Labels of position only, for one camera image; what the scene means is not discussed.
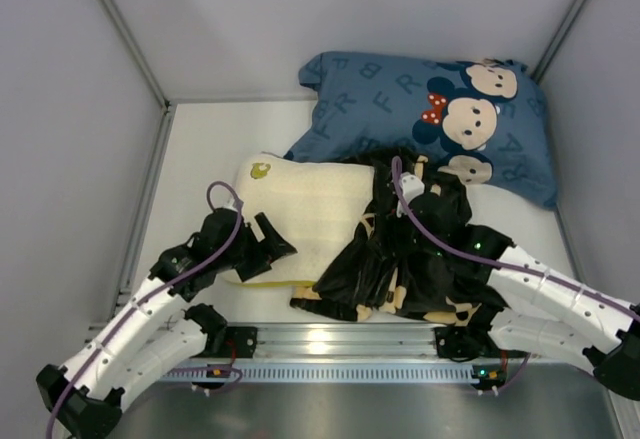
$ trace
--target minnie mouse bow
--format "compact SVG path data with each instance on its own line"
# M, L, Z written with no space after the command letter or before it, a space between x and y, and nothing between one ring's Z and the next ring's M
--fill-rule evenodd
M442 121L442 110L447 105L447 98L440 94L429 93L429 104L433 109L422 113L422 120L429 124L438 125Z

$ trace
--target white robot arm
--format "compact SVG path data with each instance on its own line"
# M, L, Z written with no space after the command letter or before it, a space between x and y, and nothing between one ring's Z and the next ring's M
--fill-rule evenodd
M40 371L36 382L52 412L48 438L55 419L78 439L106 437L150 384L183 360L205 349L213 353L219 349L227 328L224 318L211 306L189 308L219 272L235 269L245 281L296 253L264 214L255 217L264 235L258 241L250 225L243 223L241 203L235 199L235 207L209 214L200 232L185 244L164 251L129 303L78 354L61 366L48 365ZM182 310L186 310L183 319L145 346L165 321Z
M416 229L453 262L462 264L462 274L466 272L467 279L484 282L498 293L515 295L557 319L543 320L516 314L508 308L493 311L488 308L489 312L485 311L475 324L472 318L468 327L458 328L463 332L457 331L456 341L460 336L464 340L465 335L475 334L488 337L499 349L559 359L593 374L617 394L640 400L638 306L599 293L554 271L489 228L478 227L475 232L495 246L489 248L493 252L501 251L498 257L474 254L474 249L478 249L475 246L482 248L482 243L462 244L459 246L462 249L452 247L427 230L413 212L409 202L432 192L418 190L421 181L411 173L402 173L399 157L392 161L392 182L398 211L406 214ZM475 269L468 267L471 263L476 264ZM446 340L439 342L446 346ZM460 350L459 344L448 348L449 351Z

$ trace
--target black garment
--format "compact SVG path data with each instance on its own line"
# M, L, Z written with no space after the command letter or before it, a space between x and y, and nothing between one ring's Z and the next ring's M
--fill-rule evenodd
M389 311L415 319L423 319L429 312L461 312L459 304L505 306L502 297L486 285L491 268L442 251L406 215L397 217L398 198L391 176L391 160L396 155L402 160L403 172L413 174L420 156L404 148L368 152L342 161L374 168L373 199L363 211L363 221L371 227L362 222L356 227L351 243L312 287L320 299L294 298L291 306L353 321L358 319L358 306L377 309L393 304L399 287L404 288L404 300L395 301ZM457 176L438 172L427 162L422 182L425 192L411 201L410 207L440 240L492 259L512 244L491 228L468 225L471 207Z

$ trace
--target purple wire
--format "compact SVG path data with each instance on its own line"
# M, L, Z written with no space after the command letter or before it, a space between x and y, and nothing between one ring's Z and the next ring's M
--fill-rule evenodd
M409 219L411 220L413 225L427 239L429 239L431 242L433 242L436 246L438 246L441 249L445 250L449 254L453 254L454 256L458 256L458 257L460 257L462 259L466 259L467 261L477 262L479 264L484 264L486 266L491 266L493 268L510 269L512 271L522 272L524 274L531 274L532 276L545 277L545 273L543 271L538 271L538 270L535 270L535 269L530 269L530 268L518 266L518 265L515 265L515 264L508 264L506 262L494 261L492 259L487 259L487 258L476 256L476 255L473 255L473 254L468 254L466 252L459 251L458 249L456 249L454 247L451 247L449 244L447 244L447 243L441 241L440 239L438 239L431 232L429 232L429 230L427 228L425 228L422 225L422 223L418 220L418 218L415 216L415 214L413 213L413 211L409 207L409 204L407 203L407 200L402 195L402 187L400 186L400 176L401 175L402 175L402 160L400 159L399 156L395 156L393 158L393 160L391 161L391 177L393 178L393 187L394 187L394 189L396 191L396 194L398 195L398 200L400 201L400 204L402 204L403 209L406 211L406 214L407 214L407 216L409 216ZM609 299L608 297L604 297L603 295L598 294L597 292L591 292L589 289L583 289L581 286L578 286L578 285L576 285L576 284L574 284L572 282L569 282L569 281L565 281L564 279L562 279L560 277L556 277L556 276L553 276L553 275L548 275L547 279L549 279L551 282L555 282L556 284L558 284L560 286L566 287L567 289L570 289L570 290L572 290L574 292L581 292L582 291L582 293L585 296L590 297L591 299L594 299L596 301L599 301L602 304L606 304L607 306L611 307L612 309L615 309L616 311L621 312L622 314L630 317L634 321L640 322L640 316L638 314L633 312L631 309L628 309L628 308L618 304L617 302Z
M231 231L231 234L229 235L227 240L224 242L224 244L222 244L222 246L216 252L214 252L208 259L206 259L205 261L201 262L200 264L198 264L194 268L183 272L182 274L180 274L175 279L172 279L171 281L163 284L162 286L157 287L156 289L151 291L149 294L147 294L146 296L142 297L136 303L138 306L142 306L145 302L147 302L150 299L152 299L153 297L157 296L162 291L165 291L165 290L169 289L170 287L175 286L179 282L182 282L182 281L184 281L186 279L189 279L191 276L193 276L197 272L199 272L202 269L204 269L205 267L209 266L213 261L218 259L218 257L220 257L224 251L227 250L227 248L231 245L231 243L236 238L236 235L238 234L238 231L240 230L240 226L242 225L242 206L243 206L243 203L240 200L240 198L238 197L238 194L233 189L233 187L231 187L226 182L215 181L215 182L211 183L209 185L209 187L207 188L207 203L209 204L209 206L211 207L212 210L215 210L215 208L213 207L213 204L211 202L210 195L211 195L211 191L216 186L222 186L227 191L229 191L229 193L233 197L234 205L235 205L236 209L238 210L238 214L237 214L237 217L236 217L236 222L235 222L235 224L233 226L233 230ZM102 347L103 348L106 347L109 344L109 342L113 339L113 337L118 333L118 331L120 331L120 329L122 329L122 326L124 326L124 324L135 313L135 311L136 311L136 309L134 309L134 308L128 310L120 318L120 320L116 323L116 325L113 326L113 329L111 329L111 331L109 331L109 333L105 336L104 340L102 341ZM71 393L71 390L76 385L76 383L78 382L80 377L82 377L82 375L85 372L87 372L89 367L91 367L93 362L96 360L96 358L100 354L100 351L101 351L100 348L96 348L96 350L87 358L86 362L78 369L78 372L76 373L76 375L71 378L71 380L69 381L69 384L67 384L67 387L64 388L64 390L62 391L62 394L60 394L60 396L58 397L58 400L56 401L56 403L54 404L54 406L53 406L53 408L51 410L51 415L49 416L49 421L47 422L47 430L46 430L46 433L45 433L45 437L47 439L53 439L53 427L55 425L56 418L58 417L58 414L60 413L60 410L62 409L62 405L64 404L64 401L67 399L67 397Z
M522 376L522 373L524 372L525 368L527 367L527 364L529 364L529 359L531 359L531 354L527 354L524 357L522 363L518 367L518 370L515 372L515 374L513 376L511 376L509 379L507 379L507 382L505 382L502 385L502 387L498 388L499 392L507 390L509 387L511 387L513 385L514 382L516 382L518 380L518 378L520 376Z
M226 370L226 371L233 372L238 376L232 382L225 382L224 385L222 387L218 388L218 389L210 389L209 390L209 394L220 394L220 393L231 392L233 389L238 387L239 382L244 377L244 374L242 373L241 369L237 369L237 368L231 366L230 364L219 364L217 366L214 365L214 366L207 366L207 367L203 367L203 368L185 367L185 368L173 369L172 372L195 372L195 371L193 371L193 369L206 369L206 372L215 371L215 370L218 370L218 371L219 370ZM165 392L168 392L168 391L172 391L174 389L183 389L186 386L187 385L184 384L184 383L173 384L171 386L164 387L164 388L160 389L159 391L154 391L152 394L147 395L147 397L139 398L127 410L127 414L131 414L133 411L136 411L136 410L140 409L140 407L144 406L151 399L154 399L155 397L157 397L158 395L160 395L162 393L165 393Z

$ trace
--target purple cable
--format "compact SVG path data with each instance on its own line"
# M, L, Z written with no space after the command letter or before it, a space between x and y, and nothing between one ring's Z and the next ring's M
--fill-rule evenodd
M477 262L479 264L484 264L486 266L490 266L490 267L493 267L493 268L510 269L512 271L522 272L524 274L531 274L532 276L545 277L545 273L543 271L537 271L535 269L530 269L530 268L526 268L526 267L522 267L522 266L517 266L515 264L507 264L506 262L494 261L492 259L486 259L484 257L475 256L473 254L468 254L466 252L459 251L458 249L456 249L454 247L451 247L449 244L447 244L447 243L441 241L440 239L438 239L436 236L434 236L431 232L429 232L428 229L426 229L422 225L422 223L418 220L418 218L415 216L415 214L413 213L413 211L409 207L409 204L407 203L407 200L402 195L402 187L400 186L400 176L401 175L402 175L402 159L400 159L399 156L395 156L393 158L393 160L391 161L391 177L393 178L393 187L394 187L394 189L396 191L396 194L398 196L398 200L400 201L400 204L402 204L403 209L406 211L406 214L407 214L407 216L409 216L409 219L411 220L413 225L416 226L416 228L427 239L429 239L431 242L433 242L436 246L438 246L441 249L445 250L449 254L453 254L454 256L458 256L458 257L460 257L462 259L466 259L467 261ZM547 279L549 279L551 282L555 282L556 284L558 284L560 286L566 287L567 289L570 289L570 290L572 290L574 292L582 291L582 293L585 296L590 297L591 299L594 299L596 301L599 301L602 304L606 304L607 306L611 307L612 309L615 309L616 311L621 312L622 314L624 314L626 316L629 316L634 321L640 322L640 316L638 314L633 312L631 309L627 309L626 307L618 304L617 302L612 301L608 297L604 297L601 294L598 294L598 293L595 293L595 292L591 292L588 289L583 289L582 287L580 287L580 286L578 286L576 284L573 284L572 282L565 281L564 279L562 279L560 277L556 277L556 276L553 276L553 275L548 275Z
M522 373L524 372L525 368L527 367L527 364L529 364L529 359L531 359L531 354L527 354L522 363L520 364L520 366L518 367L518 370L515 372L515 374L513 376L511 376L509 379L507 379L507 382L505 382L502 387L498 388L498 392L502 392L507 390L509 387L511 387L513 385L514 382L516 382L518 380L518 378L522 375Z
M233 226L233 230L231 231L231 234L229 235L227 240L224 242L224 244L222 244L222 246L216 252L214 252L208 259L206 259L202 263L198 264L193 269L189 269L188 271L183 272L182 274L180 274L175 279L172 279L171 281L169 281L169 282L163 284L162 286L159 286L156 289L154 289L153 291L151 291L149 294L147 294L146 296L141 298L136 303L138 306L142 306L145 302L147 302L151 298L157 296L162 291L165 291L165 290L169 289L170 287L175 286L179 282L182 282L182 281L184 281L186 279L189 279L191 276L193 276L197 272L199 272L202 269L204 269L205 267L209 266L213 261L218 259L218 257L220 257L224 251L226 251L229 248L231 243L236 238L236 235L238 234L238 231L240 230L240 226L242 225L242 205L243 205L243 203L240 200L240 198L238 197L238 194L233 189L233 187L231 187L226 182L215 181L215 182L211 183L209 185L208 189L207 189L207 203L209 204L209 206L211 207L212 210L214 210L214 207L213 207L213 204L211 203L210 195L211 195L211 191L216 186L222 186L227 191L229 191L229 193L233 197L234 205L235 205L236 209L238 210L238 215L236 217L236 222L235 222L235 224ZM111 331L109 331L109 333L105 336L104 340L102 341L102 347L106 347L109 344L111 339L113 339L113 337L118 333L118 331L120 329L122 329L122 326L124 326L124 324L135 313L135 311L136 311L136 309L132 308L132 309L128 310L122 316L122 318L120 318L120 320L116 323L116 325L113 326L113 329L111 329ZM93 362L96 360L96 358L100 354L100 351L101 351L100 348L96 348L96 350L88 357L87 361L78 369L78 372L76 373L76 375L71 378L71 380L69 381L69 384L67 384L67 387L64 388L64 390L62 391L62 394L60 394L60 396L58 397L58 400L56 401L55 405L53 406L53 409L51 410L51 415L49 416L49 421L47 422L47 430L46 430L46 433L45 433L46 439L53 439L53 427L55 425L56 418L58 417L58 414L60 413L60 409L62 409L62 405L64 404L64 401L67 399L67 397L71 393L71 390L73 389L75 384L78 382L80 377L82 377L82 375L85 372L87 372L87 369L89 369L89 367L91 367Z
M226 370L226 371L233 372L238 376L232 382L225 382L224 385L222 387L220 387L219 389L211 389L211 390L209 390L209 394L221 394L221 393L231 392L233 389L238 387L239 382L244 377L244 374L242 373L242 370L237 369L237 368L231 366L230 364L218 364L218 365L207 366L207 367L202 367L202 368L185 367L185 368L173 369L172 372L194 372L193 369L205 369L206 372L215 371L215 370ZM185 384L185 383L172 384L171 386L164 387L159 391L154 391L153 393L147 395L144 398L140 397L127 410L127 414L131 414L133 411L138 410L140 407L144 406L146 403L148 403L151 399L157 397L159 394L162 394L162 393L165 393L165 392L168 392L168 391L172 391L174 389L183 389L186 385L187 384Z

